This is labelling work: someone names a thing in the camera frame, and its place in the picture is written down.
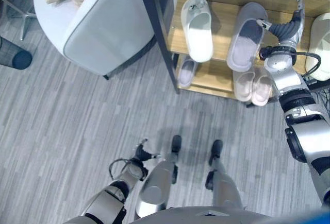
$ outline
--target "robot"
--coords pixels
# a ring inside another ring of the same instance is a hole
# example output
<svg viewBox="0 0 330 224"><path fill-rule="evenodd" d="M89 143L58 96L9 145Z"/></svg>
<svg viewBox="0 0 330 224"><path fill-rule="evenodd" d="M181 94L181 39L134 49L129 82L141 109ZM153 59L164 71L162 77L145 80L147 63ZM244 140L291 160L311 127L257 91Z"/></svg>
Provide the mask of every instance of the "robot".
<svg viewBox="0 0 330 224"><path fill-rule="evenodd" d="M330 118L326 109L316 104L304 81L304 77L318 68L321 58L315 54L296 52L305 23L304 1L297 0L297 2L298 9L287 24L271 24L257 20L259 26L273 33L279 41L278 46L262 48L259 55L265 61L265 69L273 79L275 96L285 114L288 125L285 134L292 156L300 162L307 163L318 196L322 204L329 207ZM293 69L297 55L315 57L319 63L301 76ZM122 223L126 213L124 203L129 193L135 184L145 180L148 174L143 162L158 157L157 154L150 154L143 150L144 142L138 145L131 159L124 160L126 164L120 175L90 200L80 216L65 224ZM226 174L220 162L222 145L222 141L216 140L212 146L209 160L211 171L205 184L207 189L213 191L213 206L166 209L171 184L176 182L178 172L176 162L181 148L181 137L177 135L173 138L171 153L153 169L145 180L136 205L136 220L132 223L267 222L269 217L243 209L235 183ZM293 222L270 221L268 223Z"/></svg>

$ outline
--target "gray slipper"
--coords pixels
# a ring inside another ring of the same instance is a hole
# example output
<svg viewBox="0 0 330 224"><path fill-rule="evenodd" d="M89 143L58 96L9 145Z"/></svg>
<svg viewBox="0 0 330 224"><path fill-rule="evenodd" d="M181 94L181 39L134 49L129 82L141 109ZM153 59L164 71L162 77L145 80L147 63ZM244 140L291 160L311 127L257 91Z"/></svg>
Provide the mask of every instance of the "gray slipper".
<svg viewBox="0 0 330 224"><path fill-rule="evenodd" d="M198 63L192 60L189 56L184 59L178 77L180 87L187 88L190 86L194 78Z"/></svg>

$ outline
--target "black metal post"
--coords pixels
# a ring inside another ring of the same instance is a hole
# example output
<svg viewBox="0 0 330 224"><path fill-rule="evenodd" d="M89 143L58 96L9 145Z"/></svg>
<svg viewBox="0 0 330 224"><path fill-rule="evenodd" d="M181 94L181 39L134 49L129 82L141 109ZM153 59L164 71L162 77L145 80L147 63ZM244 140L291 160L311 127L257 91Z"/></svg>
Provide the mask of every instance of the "black metal post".
<svg viewBox="0 0 330 224"><path fill-rule="evenodd" d="M171 81L173 83L174 89L179 93L177 87L177 79L175 75L175 67L172 61L172 55L168 50L167 46L167 32L164 23L163 10L165 10L166 2L162 2L162 6L159 0L143 0L145 8L147 10L151 25L154 29L155 38L158 42L161 54L164 58L165 65L170 74Z"/></svg>

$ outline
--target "chair leg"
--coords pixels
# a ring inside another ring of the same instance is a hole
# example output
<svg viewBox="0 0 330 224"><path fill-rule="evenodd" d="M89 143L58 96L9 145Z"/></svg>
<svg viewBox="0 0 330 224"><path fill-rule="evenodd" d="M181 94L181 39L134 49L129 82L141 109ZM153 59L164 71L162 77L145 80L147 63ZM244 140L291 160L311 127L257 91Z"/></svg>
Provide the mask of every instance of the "chair leg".
<svg viewBox="0 0 330 224"><path fill-rule="evenodd" d="M28 18L37 18L36 14L33 14L31 12L24 12L19 7L17 7L15 4L13 4L10 0L2 0L5 4L7 4L9 7L14 9L19 15L14 15L12 18L22 18L22 26L20 31L20 40L22 41L24 39L25 31L28 26Z"/></svg>

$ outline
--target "white armchair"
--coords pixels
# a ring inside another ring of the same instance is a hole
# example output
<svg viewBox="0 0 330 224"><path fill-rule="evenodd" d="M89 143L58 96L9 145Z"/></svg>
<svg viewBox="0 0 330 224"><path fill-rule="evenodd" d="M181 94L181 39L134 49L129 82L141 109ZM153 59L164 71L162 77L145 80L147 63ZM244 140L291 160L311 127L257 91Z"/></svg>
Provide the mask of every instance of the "white armchair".
<svg viewBox="0 0 330 224"><path fill-rule="evenodd" d="M154 32L142 0L34 0L38 21L70 61L106 75L139 52Z"/></svg>

